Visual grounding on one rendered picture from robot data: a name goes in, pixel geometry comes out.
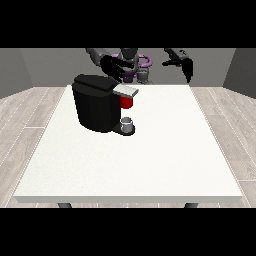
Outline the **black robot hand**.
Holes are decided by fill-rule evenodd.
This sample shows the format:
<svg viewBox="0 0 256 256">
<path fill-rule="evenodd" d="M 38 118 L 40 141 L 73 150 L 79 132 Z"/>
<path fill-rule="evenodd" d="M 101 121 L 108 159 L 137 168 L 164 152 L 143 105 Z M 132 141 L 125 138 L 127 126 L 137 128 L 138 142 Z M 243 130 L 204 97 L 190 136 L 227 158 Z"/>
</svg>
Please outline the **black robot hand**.
<svg viewBox="0 0 256 256">
<path fill-rule="evenodd" d="M 186 81 L 190 82 L 193 76 L 193 60 L 190 58 L 168 60 L 162 63 L 163 66 L 175 65 L 181 67 Z"/>
<path fill-rule="evenodd" d="M 124 67 L 133 69 L 134 65 L 116 57 L 104 55 L 100 60 L 100 67 L 106 75 L 121 83 L 125 73 Z"/>
</svg>

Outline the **pale grey machine lid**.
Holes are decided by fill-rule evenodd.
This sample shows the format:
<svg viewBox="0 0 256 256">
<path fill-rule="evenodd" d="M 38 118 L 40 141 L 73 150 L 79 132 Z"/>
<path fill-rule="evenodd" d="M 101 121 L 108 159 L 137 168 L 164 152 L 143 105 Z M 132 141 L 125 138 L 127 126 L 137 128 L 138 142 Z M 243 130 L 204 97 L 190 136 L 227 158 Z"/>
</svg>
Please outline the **pale grey machine lid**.
<svg viewBox="0 0 256 256">
<path fill-rule="evenodd" d="M 113 93 L 122 97 L 133 98 L 139 90 L 124 84 L 118 84 L 114 89 Z"/>
</svg>

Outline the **red pod holder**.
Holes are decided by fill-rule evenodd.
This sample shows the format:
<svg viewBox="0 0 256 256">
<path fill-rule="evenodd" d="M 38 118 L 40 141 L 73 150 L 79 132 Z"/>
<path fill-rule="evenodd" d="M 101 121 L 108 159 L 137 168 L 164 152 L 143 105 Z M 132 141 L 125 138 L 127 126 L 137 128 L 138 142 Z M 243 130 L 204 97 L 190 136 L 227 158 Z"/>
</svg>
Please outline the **red pod holder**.
<svg viewBox="0 0 256 256">
<path fill-rule="evenodd" d="M 120 107 L 123 108 L 123 109 L 129 109 L 133 106 L 133 99 L 132 98 L 127 98 L 127 97 L 120 96 L 119 101 L 120 101 Z"/>
</svg>

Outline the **black coffee machine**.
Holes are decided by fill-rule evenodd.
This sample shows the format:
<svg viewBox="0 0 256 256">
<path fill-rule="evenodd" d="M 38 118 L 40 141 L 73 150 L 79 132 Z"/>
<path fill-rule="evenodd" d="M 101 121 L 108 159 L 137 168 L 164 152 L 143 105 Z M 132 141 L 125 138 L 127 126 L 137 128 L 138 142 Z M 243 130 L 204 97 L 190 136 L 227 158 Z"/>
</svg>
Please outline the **black coffee machine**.
<svg viewBox="0 0 256 256">
<path fill-rule="evenodd" d="M 114 79 L 80 74 L 74 79 L 72 91 L 79 122 L 85 128 L 101 133 L 116 132 L 123 136 L 135 133 L 135 126 L 129 133 L 121 131 L 121 110 L 119 95 L 113 89 L 120 84 Z"/>
</svg>

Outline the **small grey cup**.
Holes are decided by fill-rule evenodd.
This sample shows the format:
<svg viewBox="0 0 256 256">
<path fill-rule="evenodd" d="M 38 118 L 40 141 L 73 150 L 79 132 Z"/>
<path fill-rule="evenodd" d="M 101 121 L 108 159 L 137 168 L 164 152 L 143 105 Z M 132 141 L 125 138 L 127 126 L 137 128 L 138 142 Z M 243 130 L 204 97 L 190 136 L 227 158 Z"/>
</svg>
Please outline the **small grey cup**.
<svg viewBox="0 0 256 256">
<path fill-rule="evenodd" d="M 133 129 L 133 121 L 130 117 L 123 117 L 120 120 L 121 131 L 124 133 L 129 133 Z"/>
</svg>

